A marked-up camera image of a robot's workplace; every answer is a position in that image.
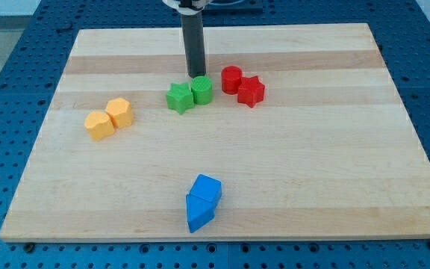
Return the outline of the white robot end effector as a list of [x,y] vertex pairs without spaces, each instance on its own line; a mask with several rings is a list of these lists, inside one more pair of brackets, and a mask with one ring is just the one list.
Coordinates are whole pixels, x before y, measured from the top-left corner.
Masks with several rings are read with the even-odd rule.
[[196,15],[213,0],[162,0],[162,2],[178,11],[181,15]]

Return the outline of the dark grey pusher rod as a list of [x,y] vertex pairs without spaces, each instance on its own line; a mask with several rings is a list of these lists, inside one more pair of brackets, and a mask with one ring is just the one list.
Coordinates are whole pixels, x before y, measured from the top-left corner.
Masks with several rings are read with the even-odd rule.
[[202,13],[181,15],[181,29],[189,77],[206,74]]

